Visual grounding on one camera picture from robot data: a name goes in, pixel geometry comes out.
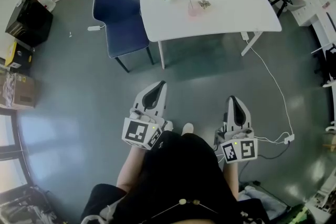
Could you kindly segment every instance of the person's arm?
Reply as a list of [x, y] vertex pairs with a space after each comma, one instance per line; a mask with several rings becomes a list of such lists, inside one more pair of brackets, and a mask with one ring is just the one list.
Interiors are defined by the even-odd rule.
[[146, 150], [143, 148], [139, 148], [137, 146], [133, 146], [131, 148], [118, 176], [118, 188], [123, 189], [127, 193], [130, 191], [131, 187], [138, 180], [145, 153]]
[[236, 200], [238, 200], [238, 163], [225, 163], [223, 168], [223, 175], [233, 196], [236, 198]]

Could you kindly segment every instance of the navy blue chair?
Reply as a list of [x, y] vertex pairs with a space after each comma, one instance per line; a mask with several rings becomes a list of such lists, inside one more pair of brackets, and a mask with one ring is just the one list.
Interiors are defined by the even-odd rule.
[[94, 0], [93, 17], [106, 26], [109, 57], [115, 58], [127, 73], [119, 56], [146, 48], [154, 64], [140, 14], [140, 0]]

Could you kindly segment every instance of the table leg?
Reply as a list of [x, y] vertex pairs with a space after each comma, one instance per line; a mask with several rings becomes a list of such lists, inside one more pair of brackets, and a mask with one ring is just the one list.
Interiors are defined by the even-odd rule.
[[258, 38], [262, 35], [263, 32], [255, 32], [253, 39], [247, 44], [245, 49], [242, 51], [241, 56], [244, 56], [245, 53], [253, 46], [253, 44], [258, 40]]
[[165, 65], [164, 65], [164, 58], [163, 58], [162, 43], [161, 43], [161, 41], [158, 41], [157, 43], [159, 43], [159, 51], [160, 51], [160, 57], [161, 57], [161, 64], [162, 64], [162, 69], [164, 69]]

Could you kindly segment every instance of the window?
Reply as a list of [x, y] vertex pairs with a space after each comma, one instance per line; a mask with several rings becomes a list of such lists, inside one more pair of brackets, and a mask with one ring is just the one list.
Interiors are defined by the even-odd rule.
[[0, 108], [0, 203], [22, 196], [32, 181], [24, 160], [16, 111]]

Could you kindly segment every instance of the cable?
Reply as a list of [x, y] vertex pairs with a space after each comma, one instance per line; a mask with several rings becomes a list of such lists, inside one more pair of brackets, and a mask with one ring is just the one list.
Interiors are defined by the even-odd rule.
[[266, 137], [257, 137], [255, 136], [255, 138], [259, 139], [260, 141], [264, 141], [264, 142], [270, 142], [270, 143], [276, 143], [276, 144], [283, 144], [284, 141], [282, 142], [278, 142], [277, 141], [284, 135], [284, 134], [288, 134], [288, 136], [290, 136], [290, 134], [288, 132], [283, 132], [275, 141], [272, 141]]
[[220, 161], [218, 163], [220, 163], [223, 159], [225, 158], [225, 156], [223, 158], [220, 159]]
[[239, 183], [241, 183], [241, 181], [240, 181], [241, 174], [243, 173], [244, 169], [246, 168], [246, 166], [247, 166], [249, 163], [250, 163], [250, 161], [248, 161], [248, 162], [244, 165], [243, 169], [241, 169], [241, 171], [240, 171], [240, 173], [239, 173], [239, 176], [238, 176], [238, 182], [239, 182]]
[[[287, 151], [287, 149], [289, 148], [289, 145], [290, 145], [290, 142], [288, 142], [288, 145], [287, 145], [287, 147], [285, 148], [285, 150], [282, 151], [279, 155], [277, 155], [277, 156], [275, 156], [275, 157], [265, 157], [265, 156], [260, 155], [260, 154], [258, 155], [258, 157], [261, 157], [261, 158], [264, 158], [264, 159], [276, 159], [276, 158], [280, 157], [283, 153], [285, 153], [285, 152]], [[243, 169], [241, 169], [241, 171], [240, 171], [240, 173], [239, 173], [239, 176], [238, 176], [238, 181], [239, 181], [239, 183], [242, 183], [242, 182], [240, 181], [240, 177], [241, 177], [241, 174], [243, 173], [244, 169], [246, 168], [246, 166], [249, 164], [249, 162], [250, 162], [250, 161], [248, 161], [248, 162], [244, 165]]]
[[269, 69], [268, 69], [267, 65], [265, 64], [264, 60], [262, 59], [262, 57], [261, 57], [258, 53], [256, 53], [256, 52], [253, 50], [253, 48], [251, 48], [251, 50], [252, 50], [252, 51], [253, 51], [253, 52], [254, 52], [254, 53], [261, 59], [261, 61], [263, 62], [264, 66], [266, 67], [268, 73], [271, 75], [271, 77], [273, 78], [275, 84], [277, 85], [277, 87], [278, 87], [278, 89], [279, 89], [279, 91], [280, 91], [280, 93], [281, 93], [282, 99], [283, 99], [283, 104], [285, 105], [285, 110], [286, 110], [286, 115], [287, 115], [287, 119], [288, 119], [288, 123], [289, 123], [290, 131], [291, 131], [292, 134], [293, 134], [293, 129], [292, 129], [292, 125], [290, 124], [290, 119], [289, 119], [289, 115], [288, 115], [288, 111], [287, 111], [287, 106], [286, 106], [285, 97], [284, 97], [284, 95], [283, 95], [283, 93], [282, 93], [282, 91], [281, 91], [281, 89], [280, 89], [280, 87], [279, 87], [277, 81], [275, 80], [275, 78], [274, 78], [274, 76], [272, 75], [272, 73], [269, 71]]
[[287, 151], [287, 149], [289, 148], [289, 145], [290, 145], [290, 142], [288, 142], [288, 145], [287, 145], [287, 147], [285, 148], [285, 150], [282, 151], [279, 155], [277, 155], [277, 156], [275, 156], [275, 157], [265, 157], [265, 156], [260, 155], [260, 154], [258, 155], [258, 157], [261, 157], [261, 158], [264, 158], [264, 159], [276, 159], [276, 158], [280, 157], [283, 153], [285, 153], [285, 152]]
[[255, 136], [255, 138], [258, 140], [258, 141], [262, 141], [262, 142], [268, 142], [268, 143], [271, 143], [271, 144], [284, 144], [285, 142], [282, 141], [282, 142], [273, 142], [271, 140], [263, 140], [263, 139], [259, 139], [258, 137]]

